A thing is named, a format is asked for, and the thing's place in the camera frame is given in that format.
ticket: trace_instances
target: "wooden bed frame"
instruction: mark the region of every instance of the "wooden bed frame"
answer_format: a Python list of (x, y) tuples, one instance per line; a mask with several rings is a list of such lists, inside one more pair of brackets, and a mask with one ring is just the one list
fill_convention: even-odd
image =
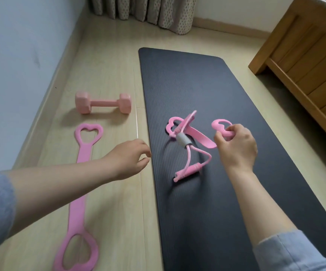
[(326, 131), (326, 3), (294, 0), (249, 68), (266, 67)]

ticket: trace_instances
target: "left hand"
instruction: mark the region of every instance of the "left hand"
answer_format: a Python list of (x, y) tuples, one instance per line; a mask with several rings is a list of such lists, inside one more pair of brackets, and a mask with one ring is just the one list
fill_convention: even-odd
[[(139, 160), (142, 154), (147, 157)], [(151, 157), (149, 146), (143, 140), (135, 139), (117, 145), (102, 160), (113, 169), (115, 180), (123, 180), (141, 172)]]

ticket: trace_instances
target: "white wall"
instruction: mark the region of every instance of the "white wall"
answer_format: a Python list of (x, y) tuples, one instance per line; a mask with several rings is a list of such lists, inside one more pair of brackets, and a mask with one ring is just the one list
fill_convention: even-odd
[(195, 16), (272, 31), (293, 0), (197, 0)]
[(10, 169), (85, 0), (0, 0), (0, 170)]

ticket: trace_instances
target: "dumbbell handle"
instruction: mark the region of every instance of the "dumbbell handle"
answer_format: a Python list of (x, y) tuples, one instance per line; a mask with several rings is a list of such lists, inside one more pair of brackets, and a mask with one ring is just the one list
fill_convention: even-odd
[(118, 107), (117, 100), (91, 100), (90, 105), (92, 107)]

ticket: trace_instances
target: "curtain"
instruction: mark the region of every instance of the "curtain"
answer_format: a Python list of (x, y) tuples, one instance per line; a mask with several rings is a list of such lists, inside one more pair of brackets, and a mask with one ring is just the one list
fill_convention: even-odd
[(196, 0), (92, 0), (94, 13), (106, 11), (112, 19), (116, 12), (121, 20), (132, 14), (139, 21), (147, 21), (183, 35), (190, 31)]

